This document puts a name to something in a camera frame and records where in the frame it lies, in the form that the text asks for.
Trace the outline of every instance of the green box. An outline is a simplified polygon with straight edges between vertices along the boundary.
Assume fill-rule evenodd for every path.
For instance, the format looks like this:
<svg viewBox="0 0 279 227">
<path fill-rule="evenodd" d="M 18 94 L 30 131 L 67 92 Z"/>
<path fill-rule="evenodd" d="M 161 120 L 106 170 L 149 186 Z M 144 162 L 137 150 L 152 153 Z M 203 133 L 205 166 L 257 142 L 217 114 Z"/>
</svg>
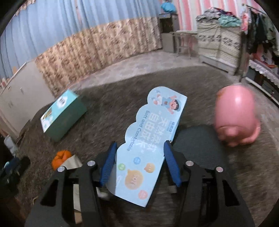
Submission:
<svg viewBox="0 0 279 227">
<path fill-rule="evenodd" d="M 67 90 L 41 117 L 43 132 L 57 142 L 86 111 L 78 96 Z"/>
</svg>

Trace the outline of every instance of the green circle icon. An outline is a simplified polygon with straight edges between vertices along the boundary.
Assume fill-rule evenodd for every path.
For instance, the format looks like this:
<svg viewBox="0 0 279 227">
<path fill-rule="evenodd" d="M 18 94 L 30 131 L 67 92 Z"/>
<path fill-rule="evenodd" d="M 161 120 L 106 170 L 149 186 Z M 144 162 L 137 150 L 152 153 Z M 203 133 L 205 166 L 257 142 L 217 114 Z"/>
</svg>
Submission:
<svg viewBox="0 0 279 227">
<path fill-rule="evenodd" d="M 126 166 L 125 166 L 123 163 L 120 163 L 120 164 L 118 165 L 118 169 L 119 169 L 119 170 L 124 170 L 125 167 L 126 167 Z"/>
</svg>

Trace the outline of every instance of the hanging clothes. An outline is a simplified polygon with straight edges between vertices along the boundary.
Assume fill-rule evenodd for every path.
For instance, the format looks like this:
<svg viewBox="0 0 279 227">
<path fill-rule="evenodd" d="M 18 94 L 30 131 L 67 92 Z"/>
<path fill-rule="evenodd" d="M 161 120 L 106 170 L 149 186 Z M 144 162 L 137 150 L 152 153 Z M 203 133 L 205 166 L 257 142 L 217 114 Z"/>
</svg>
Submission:
<svg viewBox="0 0 279 227">
<path fill-rule="evenodd" d="M 252 11 L 250 8 L 248 9 L 248 15 L 250 21 L 249 21 L 248 35 L 247 35 L 247 52 L 251 54 L 254 42 L 256 40 L 257 27 L 256 27 L 255 17 L 252 15 Z"/>
<path fill-rule="evenodd" d="M 264 24 L 265 24 L 265 29 L 266 29 L 266 37 L 268 41 L 272 44 L 272 49 L 274 52 L 277 51 L 277 39 L 276 39 L 276 30 L 275 26 L 272 23 L 271 19 L 269 17 L 264 17 Z"/>
<path fill-rule="evenodd" d="M 263 16 L 259 13 L 254 13 L 254 12 L 251 12 L 251 16 L 252 16 L 252 23 L 251 23 L 251 30 L 250 30 L 251 33 L 249 34 L 247 51 L 249 54 L 256 53 L 258 49 L 258 45 L 262 44 L 264 47 L 264 52 L 266 53 L 267 50 L 271 47 L 271 45 L 267 39 Z"/>
<path fill-rule="evenodd" d="M 245 35 L 248 34 L 248 28 L 249 28 L 249 14 L 243 13 L 242 21 L 241 21 L 241 30 L 244 31 Z"/>
</svg>

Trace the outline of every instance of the blue circle icon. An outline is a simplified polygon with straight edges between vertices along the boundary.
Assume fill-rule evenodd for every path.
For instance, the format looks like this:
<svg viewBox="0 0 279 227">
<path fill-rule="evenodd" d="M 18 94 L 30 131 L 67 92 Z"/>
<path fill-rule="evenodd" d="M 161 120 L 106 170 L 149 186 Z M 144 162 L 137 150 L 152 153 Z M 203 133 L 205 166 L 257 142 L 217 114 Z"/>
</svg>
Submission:
<svg viewBox="0 0 279 227">
<path fill-rule="evenodd" d="M 140 158 L 139 158 L 139 157 L 135 157 L 135 158 L 134 158 L 134 163 L 135 163 L 136 165 L 140 164 Z"/>
</svg>

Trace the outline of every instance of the blue bag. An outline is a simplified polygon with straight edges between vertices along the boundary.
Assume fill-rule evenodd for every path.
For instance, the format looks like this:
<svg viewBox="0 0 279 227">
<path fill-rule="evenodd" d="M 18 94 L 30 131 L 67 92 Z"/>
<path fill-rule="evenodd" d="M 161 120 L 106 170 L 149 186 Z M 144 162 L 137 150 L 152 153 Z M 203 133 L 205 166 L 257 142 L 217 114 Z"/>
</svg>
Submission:
<svg viewBox="0 0 279 227">
<path fill-rule="evenodd" d="M 176 8 L 174 4 L 171 2 L 165 2 L 162 4 L 161 8 L 166 12 L 166 13 L 176 13 Z"/>
</svg>

